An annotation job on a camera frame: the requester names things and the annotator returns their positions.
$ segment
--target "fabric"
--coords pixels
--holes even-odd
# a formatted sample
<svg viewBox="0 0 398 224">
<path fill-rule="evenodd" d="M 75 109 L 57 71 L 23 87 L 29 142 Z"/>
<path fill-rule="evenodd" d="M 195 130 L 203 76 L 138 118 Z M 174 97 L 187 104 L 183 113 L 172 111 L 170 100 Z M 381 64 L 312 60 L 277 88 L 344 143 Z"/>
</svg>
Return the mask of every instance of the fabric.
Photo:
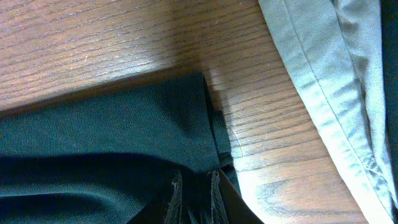
<svg viewBox="0 0 398 224">
<path fill-rule="evenodd" d="M 384 89 L 392 170 L 398 186 L 398 1 L 381 1 Z"/>
<path fill-rule="evenodd" d="M 369 223 L 397 205 L 386 141 L 381 10 L 372 0 L 259 1 L 286 69 Z"/>
<path fill-rule="evenodd" d="M 225 214 L 214 170 L 239 191 L 201 73 L 3 118 L 0 133 L 2 223 L 127 223 L 155 201 L 166 223 L 208 223 Z"/>
</svg>

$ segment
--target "dark fabric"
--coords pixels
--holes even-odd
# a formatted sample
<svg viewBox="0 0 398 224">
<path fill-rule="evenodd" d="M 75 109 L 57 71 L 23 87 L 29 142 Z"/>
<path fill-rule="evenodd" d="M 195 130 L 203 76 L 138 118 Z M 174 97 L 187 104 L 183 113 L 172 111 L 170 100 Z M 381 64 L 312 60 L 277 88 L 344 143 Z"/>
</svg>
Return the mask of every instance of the dark fabric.
<svg viewBox="0 0 398 224">
<path fill-rule="evenodd" d="M 0 222 L 134 223 L 151 202 L 179 220 L 182 200 L 184 223 L 206 223 L 212 172 L 239 190 L 201 73 L 3 118 L 0 133 Z"/>
<path fill-rule="evenodd" d="M 398 1 L 381 1 L 382 56 L 386 93 L 387 136 L 398 195 Z"/>
</svg>

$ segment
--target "seam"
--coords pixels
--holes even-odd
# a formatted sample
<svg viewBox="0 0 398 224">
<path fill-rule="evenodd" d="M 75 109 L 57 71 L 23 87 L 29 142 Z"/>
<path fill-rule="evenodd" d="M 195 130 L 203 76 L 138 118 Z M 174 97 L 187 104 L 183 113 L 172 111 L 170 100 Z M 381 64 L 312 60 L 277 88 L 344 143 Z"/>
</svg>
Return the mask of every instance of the seam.
<svg viewBox="0 0 398 224">
<path fill-rule="evenodd" d="M 368 170 L 368 169 L 365 168 L 364 164 L 362 163 L 362 161 L 361 161 L 360 158 L 358 157 L 357 153 L 355 153 L 353 146 L 351 145 L 350 141 L 348 140 L 348 137 L 347 137 L 346 133 L 343 131 L 343 127 L 341 126 L 340 121 L 337 119 L 337 116 L 336 116 L 335 112 L 333 111 L 333 109 L 332 109 L 332 107 L 331 107 L 331 105 L 330 105 L 330 103 L 329 103 L 329 101 L 328 101 L 328 98 L 326 97 L 325 93 L 323 92 L 323 89 L 322 89 L 321 85 L 319 84 L 319 80 L 318 80 L 318 78 L 315 76 L 315 72 L 313 71 L 313 68 L 312 68 L 312 66 L 311 66 L 311 63 L 310 63 L 310 61 L 308 60 L 308 57 L 307 57 L 307 55 L 306 55 L 305 52 L 304 52 L 303 45 L 302 45 L 302 43 L 301 43 L 301 41 L 300 41 L 300 39 L 299 39 L 299 35 L 297 34 L 297 31 L 296 31 L 295 27 L 293 26 L 293 21 L 292 21 L 292 18 L 291 18 L 291 16 L 290 16 L 289 8 L 288 8 L 287 5 L 286 5 L 286 1 L 283 0 L 283 3 L 284 3 L 284 6 L 285 6 L 285 8 L 286 8 L 287 14 L 289 15 L 290 25 L 293 27 L 293 31 L 294 31 L 294 33 L 295 33 L 295 36 L 296 36 L 296 38 L 297 38 L 297 41 L 298 41 L 299 44 L 300 44 L 301 51 L 302 51 L 302 53 L 303 53 L 305 59 L 307 60 L 307 63 L 308 63 L 308 65 L 309 65 L 310 69 L 311 69 L 311 72 L 312 72 L 312 74 L 313 74 L 314 79 L 317 81 L 317 84 L 318 84 L 318 86 L 319 86 L 320 89 L 321 89 L 321 92 L 322 92 L 323 97 L 325 98 L 326 102 L 328 103 L 328 106 L 329 106 L 331 112 L 333 113 L 333 116 L 335 117 L 337 123 L 339 124 L 340 131 L 343 133 L 343 136 L 345 137 L 345 140 L 346 140 L 346 142 L 348 143 L 348 146 L 349 146 L 349 149 L 350 149 L 351 153 L 355 156 L 356 160 L 358 161 L 358 164 L 361 165 L 362 171 L 365 173 L 366 180 L 368 181 L 368 184 L 369 184 L 370 186 L 372 186 L 373 193 L 376 195 L 376 197 L 377 197 L 377 199 L 379 200 L 379 203 L 380 203 L 381 206 L 383 207 L 384 211 L 388 214 L 388 216 L 390 217 L 390 219 L 393 220 L 392 217 L 390 216 L 390 214 L 387 212 L 387 210 L 386 210 L 386 208 L 384 207 L 384 205 L 381 203 L 381 201 L 380 201 L 380 199 L 379 199 L 379 196 L 378 196 L 378 194 L 376 193 L 376 191 L 375 191 L 375 189 L 374 189 L 373 184 L 371 184 L 371 182 L 370 182 L 370 180 L 369 180 L 369 177 L 368 177 L 368 175 L 366 174 L 366 170 Z"/>
</svg>

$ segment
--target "light gray fabric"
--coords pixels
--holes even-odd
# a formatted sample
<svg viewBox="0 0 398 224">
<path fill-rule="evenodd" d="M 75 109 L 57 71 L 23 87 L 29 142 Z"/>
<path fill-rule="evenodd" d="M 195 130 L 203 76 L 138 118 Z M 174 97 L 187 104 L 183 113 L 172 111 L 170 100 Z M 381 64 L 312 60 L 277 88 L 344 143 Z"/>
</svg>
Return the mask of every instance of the light gray fabric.
<svg viewBox="0 0 398 224">
<path fill-rule="evenodd" d="M 259 3 L 286 69 L 364 216 L 369 223 L 393 223 L 379 1 Z"/>
</svg>

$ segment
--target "wood grain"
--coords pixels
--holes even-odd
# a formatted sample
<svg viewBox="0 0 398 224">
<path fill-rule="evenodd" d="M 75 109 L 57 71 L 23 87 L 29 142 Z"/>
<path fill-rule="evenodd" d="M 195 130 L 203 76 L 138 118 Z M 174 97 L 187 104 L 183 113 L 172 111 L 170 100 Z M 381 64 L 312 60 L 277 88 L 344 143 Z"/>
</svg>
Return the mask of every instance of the wood grain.
<svg viewBox="0 0 398 224">
<path fill-rule="evenodd" d="M 3 0 L 3 116 L 204 71 L 264 223 L 366 223 L 256 1 Z"/>
</svg>

